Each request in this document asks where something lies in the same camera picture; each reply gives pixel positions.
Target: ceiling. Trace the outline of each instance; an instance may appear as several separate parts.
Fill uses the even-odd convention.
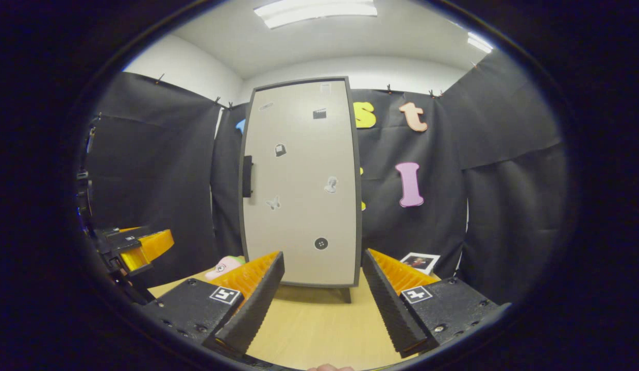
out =
[[[388,56],[470,70],[485,53],[467,31],[413,0],[374,0],[378,16],[310,19],[270,30],[253,9],[273,0],[231,0],[178,28],[186,40],[251,78],[317,59]]]

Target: wooden table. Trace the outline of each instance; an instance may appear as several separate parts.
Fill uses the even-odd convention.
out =
[[[207,282],[206,272],[186,279]],[[184,280],[153,287],[150,292],[159,297]],[[359,286],[350,290],[352,302],[345,303],[338,289],[280,285],[247,354],[298,369],[331,363],[358,370],[402,361],[388,337],[363,270]]]

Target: ceiling light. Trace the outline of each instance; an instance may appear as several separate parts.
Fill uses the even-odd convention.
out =
[[[478,42],[478,40],[472,39],[472,38],[468,38],[468,43],[470,45],[473,45],[474,47],[477,47],[477,49],[482,50],[483,52],[489,54],[491,53],[492,49],[490,47],[487,47],[487,45],[482,44],[481,42]]]
[[[459,27],[459,28],[463,28],[462,26],[459,26],[457,23],[454,23],[453,21],[449,21],[450,23],[454,24],[455,26]]]
[[[494,47],[491,46],[489,42],[486,42],[483,38],[475,35],[475,33],[472,32],[468,33],[468,43],[470,45],[473,45],[474,47],[477,47],[477,49],[480,49],[485,53],[491,53],[491,51],[494,49]]]
[[[336,15],[377,16],[373,0],[280,0],[254,9],[268,28]]]

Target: black curtain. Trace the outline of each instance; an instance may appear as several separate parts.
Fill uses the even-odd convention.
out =
[[[357,129],[359,136],[363,217],[362,247],[395,259],[409,252],[440,255],[434,270],[452,275],[466,228],[466,194],[447,122],[439,120],[435,99],[426,94],[352,90],[356,102],[374,107],[376,124]],[[426,131],[414,131],[400,106],[423,109]],[[402,180],[395,165],[416,162],[418,189],[425,199],[416,207],[400,206]]]
[[[170,229],[175,244],[136,276],[157,286],[210,268],[209,178],[219,106],[194,92],[121,73],[98,103],[87,169],[97,228]]]
[[[564,217],[560,116],[538,86],[493,51],[437,99],[468,197],[459,276],[498,303],[517,301],[532,286]]]
[[[355,103],[371,103],[376,116],[373,127],[357,129],[363,248],[397,259],[411,251],[437,254],[439,277],[452,276],[459,263],[459,276],[493,301],[522,298],[552,252],[568,181],[560,116],[538,86],[493,51],[440,97],[352,90]],[[423,108],[426,131],[407,125],[399,107],[408,102]],[[221,205],[216,218],[230,221],[217,225],[217,235],[227,236],[225,249],[240,243],[241,133],[234,126],[245,115],[245,108],[230,113],[217,136],[227,143],[214,151],[216,164],[219,158],[231,164],[212,185]],[[421,206],[399,204],[400,162],[420,165]]]
[[[239,224],[239,154],[242,132],[235,128],[246,118],[247,103],[223,110],[214,141],[212,158],[212,207],[216,248],[220,256],[241,256]]]

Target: pink letter i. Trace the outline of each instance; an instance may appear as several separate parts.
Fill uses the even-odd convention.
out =
[[[418,192],[418,176],[416,175],[420,165],[415,162],[402,162],[395,165],[395,168],[402,176],[402,199],[400,200],[400,205],[402,207],[422,205],[425,200]]]

